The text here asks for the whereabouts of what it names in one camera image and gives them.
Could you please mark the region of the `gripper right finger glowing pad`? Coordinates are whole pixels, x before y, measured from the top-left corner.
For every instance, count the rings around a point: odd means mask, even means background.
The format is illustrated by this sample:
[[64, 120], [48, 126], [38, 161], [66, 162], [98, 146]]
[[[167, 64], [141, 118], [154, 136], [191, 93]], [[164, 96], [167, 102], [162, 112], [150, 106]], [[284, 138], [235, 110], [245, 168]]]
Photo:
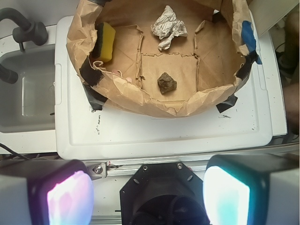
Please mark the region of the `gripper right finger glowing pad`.
[[203, 199], [214, 225], [298, 225], [300, 157], [214, 155], [204, 174]]

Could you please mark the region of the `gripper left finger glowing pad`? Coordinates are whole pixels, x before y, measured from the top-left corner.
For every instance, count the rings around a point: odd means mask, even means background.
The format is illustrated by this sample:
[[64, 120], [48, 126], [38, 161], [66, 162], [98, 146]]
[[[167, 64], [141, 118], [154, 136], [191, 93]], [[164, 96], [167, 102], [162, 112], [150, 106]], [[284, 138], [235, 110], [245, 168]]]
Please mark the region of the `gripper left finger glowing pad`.
[[2, 225], [88, 225], [93, 206], [93, 183], [82, 161], [0, 163]]

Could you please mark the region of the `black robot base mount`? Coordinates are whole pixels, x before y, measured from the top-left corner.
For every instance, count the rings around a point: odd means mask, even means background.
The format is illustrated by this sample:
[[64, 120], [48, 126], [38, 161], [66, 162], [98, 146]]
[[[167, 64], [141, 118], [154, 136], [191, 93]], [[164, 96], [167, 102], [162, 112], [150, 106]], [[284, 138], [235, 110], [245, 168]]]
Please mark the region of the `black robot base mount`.
[[203, 180], [182, 162], [143, 164], [120, 190], [124, 225], [209, 225]]

